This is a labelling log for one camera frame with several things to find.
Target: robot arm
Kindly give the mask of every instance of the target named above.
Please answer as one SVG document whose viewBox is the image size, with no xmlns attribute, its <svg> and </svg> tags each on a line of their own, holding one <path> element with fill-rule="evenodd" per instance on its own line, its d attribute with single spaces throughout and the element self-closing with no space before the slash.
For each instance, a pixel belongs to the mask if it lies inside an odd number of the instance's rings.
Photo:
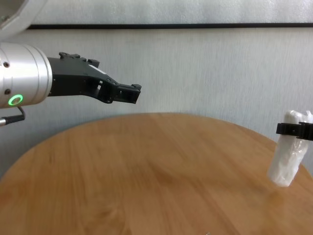
<svg viewBox="0 0 313 235">
<path fill-rule="evenodd" d="M 119 84 L 98 69 L 99 62 L 60 52 L 47 58 L 38 48 L 0 44 L 0 108 L 37 104 L 47 96 L 86 95 L 110 104 L 135 104 L 141 86 Z M 0 126 L 25 119 L 22 115 L 0 118 Z"/>
</svg>

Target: round table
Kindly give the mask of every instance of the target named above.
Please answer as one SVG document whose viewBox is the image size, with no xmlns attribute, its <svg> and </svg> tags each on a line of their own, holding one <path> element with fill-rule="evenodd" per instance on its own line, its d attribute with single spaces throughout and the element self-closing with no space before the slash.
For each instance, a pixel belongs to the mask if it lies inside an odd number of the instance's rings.
<svg viewBox="0 0 313 235">
<path fill-rule="evenodd" d="M 311 235 L 313 180 L 266 177 L 275 142 L 207 117 L 143 114 L 77 126 L 0 182 L 2 235 Z"/>
</svg>

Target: metal screw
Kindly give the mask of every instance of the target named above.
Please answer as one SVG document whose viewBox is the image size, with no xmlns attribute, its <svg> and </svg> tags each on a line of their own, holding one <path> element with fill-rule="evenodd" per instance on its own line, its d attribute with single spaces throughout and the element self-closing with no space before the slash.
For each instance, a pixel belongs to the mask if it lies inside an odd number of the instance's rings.
<svg viewBox="0 0 313 235">
<path fill-rule="evenodd" d="M 11 93 L 11 90 L 10 89 L 6 89 L 5 91 L 4 91 L 4 94 L 10 94 Z"/>
</svg>

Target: black cable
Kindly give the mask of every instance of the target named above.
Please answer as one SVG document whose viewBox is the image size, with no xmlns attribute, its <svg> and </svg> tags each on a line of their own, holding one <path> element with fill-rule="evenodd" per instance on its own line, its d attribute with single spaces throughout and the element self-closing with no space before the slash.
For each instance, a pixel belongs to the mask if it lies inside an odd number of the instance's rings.
<svg viewBox="0 0 313 235">
<path fill-rule="evenodd" d="M 18 109 L 22 113 L 21 115 L 15 115 L 15 116 L 10 116 L 10 117 L 2 117 L 3 119 L 5 119 L 5 125 L 25 120 L 25 112 L 24 112 L 24 110 L 21 107 L 18 107 Z"/>
</svg>

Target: silver cylindrical joint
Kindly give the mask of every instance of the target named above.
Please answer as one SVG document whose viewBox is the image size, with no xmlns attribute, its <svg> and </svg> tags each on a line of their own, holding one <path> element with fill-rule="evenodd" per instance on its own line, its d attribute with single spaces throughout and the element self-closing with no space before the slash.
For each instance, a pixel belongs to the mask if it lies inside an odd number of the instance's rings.
<svg viewBox="0 0 313 235">
<path fill-rule="evenodd" d="M 51 90 L 52 70 L 39 49 L 0 43 L 0 108 L 43 101 Z"/>
</svg>

